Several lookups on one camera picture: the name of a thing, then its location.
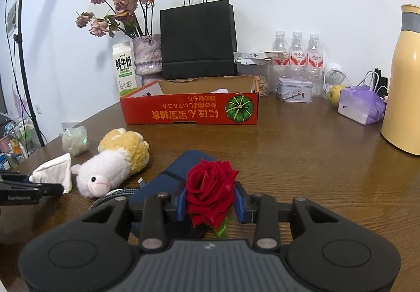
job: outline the pear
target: pear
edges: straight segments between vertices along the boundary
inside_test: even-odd
[[[338,107],[340,103],[340,92],[346,87],[343,85],[334,85],[331,86],[330,90],[327,93],[328,101],[332,106]]]

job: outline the wooden table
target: wooden table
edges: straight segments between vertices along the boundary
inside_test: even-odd
[[[90,152],[96,153],[111,129],[125,127],[119,104],[82,123]],[[362,126],[337,113],[322,98],[311,104],[282,103],[274,96],[260,100],[257,126],[131,125],[150,144],[150,164],[141,173],[150,180],[188,149],[229,160],[248,193],[267,192],[278,201],[305,196],[392,241],[402,257],[393,292],[420,290],[420,159],[390,146],[380,136],[381,124]],[[38,165],[63,154],[55,139],[19,166],[30,174]],[[128,184],[135,184],[133,177]],[[86,212],[92,201],[74,189],[57,201],[2,207],[0,279],[9,292],[27,291],[17,269],[18,254],[30,239]],[[252,239],[253,225],[230,218],[229,237]],[[281,226],[283,242],[291,241]]]

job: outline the purple plastic wrapper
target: purple plastic wrapper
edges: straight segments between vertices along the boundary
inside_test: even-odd
[[[369,125],[384,118],[385,102],[367,85],[347,88],[340,94],[339,113]]]

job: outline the red and white label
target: red and white label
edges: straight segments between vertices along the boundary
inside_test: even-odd
[[[301,65],[301,66],[307,66],[307,59],[308,56],[306,53],[303,52],[294,52],[290,56],[291,64],[292,65]]]
[[[288,65],[290,63],[290,53],[284,52],[282,59],[273,59],[272,63],[274,65]]]
[[[318,67],[321,68],[324,63],[324,57],[323,56],[317,56],[317,55],[309,55],[308,56],[309,65],[311,67]]]

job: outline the stuffed sheep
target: stuffed sheep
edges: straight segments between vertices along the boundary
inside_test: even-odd
[[[102,197],[118,188],[149,162],[149,144],[140,133],[114,129],[98,146],[99,154],[71,167],[79,192],[86,198]]]

